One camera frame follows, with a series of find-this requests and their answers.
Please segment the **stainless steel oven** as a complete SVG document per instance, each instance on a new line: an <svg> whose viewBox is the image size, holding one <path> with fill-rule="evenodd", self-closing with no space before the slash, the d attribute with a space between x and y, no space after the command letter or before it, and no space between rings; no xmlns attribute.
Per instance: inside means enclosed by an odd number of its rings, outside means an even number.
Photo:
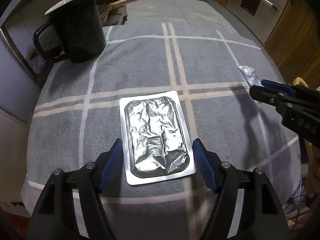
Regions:
<svg viewBox="0 0 320 240"><path fill-rule="evenodd" d="M264 44L288 0L228 0L226 8Z"/></svg>

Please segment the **black mug white inside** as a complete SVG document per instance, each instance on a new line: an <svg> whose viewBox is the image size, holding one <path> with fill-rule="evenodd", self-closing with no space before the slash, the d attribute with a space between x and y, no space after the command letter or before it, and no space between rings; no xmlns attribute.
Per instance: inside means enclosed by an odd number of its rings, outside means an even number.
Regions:
<svg viewBox="0 0 320 240"><path fill-rule="evenodd" d="M62 0L45 12L47 22L33 34L38 53L50 62L66 59L74 63L89 61L103 52L106 40L96 0ZM63 54L52 57L45 51L39 37L52 27Z"/></svg>

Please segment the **small foil piece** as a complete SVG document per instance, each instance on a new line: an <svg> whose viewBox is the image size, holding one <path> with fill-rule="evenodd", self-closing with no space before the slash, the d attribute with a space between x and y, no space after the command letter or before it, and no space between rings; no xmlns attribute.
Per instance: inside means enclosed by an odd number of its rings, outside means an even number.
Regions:
<svg viewBox="0 0 320 240"><path fill-rule="evenodd" d="M237 68L242 74L243 78L246 80L249 87L252 87L252 86L263 87L263 84L258 79L254 68L251 68L249 66L237 66Z"/></svg>

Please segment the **grey plaid cloth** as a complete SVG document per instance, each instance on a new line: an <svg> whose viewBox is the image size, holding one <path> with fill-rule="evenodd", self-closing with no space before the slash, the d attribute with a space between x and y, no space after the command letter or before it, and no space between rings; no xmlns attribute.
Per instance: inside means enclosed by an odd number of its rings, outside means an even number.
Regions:
<svg viewBox="0 0 320 240"><path fill-rule="evenodd" d="M56 168L77 170L121 137L125 157L101 201L118 239L198 239L215 197L187 141L242 170L262 167L282 203L300 184L295 133L253 101L238 66L279 75L253 41L202 22L135 19L104 29L106 48L82 64L57 63L34 109L22 202L32 212Z"/></svg>

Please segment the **silver foil blister pack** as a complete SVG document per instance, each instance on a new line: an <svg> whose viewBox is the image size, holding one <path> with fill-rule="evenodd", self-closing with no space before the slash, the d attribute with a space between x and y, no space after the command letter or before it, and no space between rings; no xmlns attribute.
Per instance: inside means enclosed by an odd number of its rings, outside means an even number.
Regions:
<svg viewBox="0 0 320 240"><path fill-rule="evenodd" d="M128 184L195 174L191 140L175 90L121 98L119 110Z"/></svg>

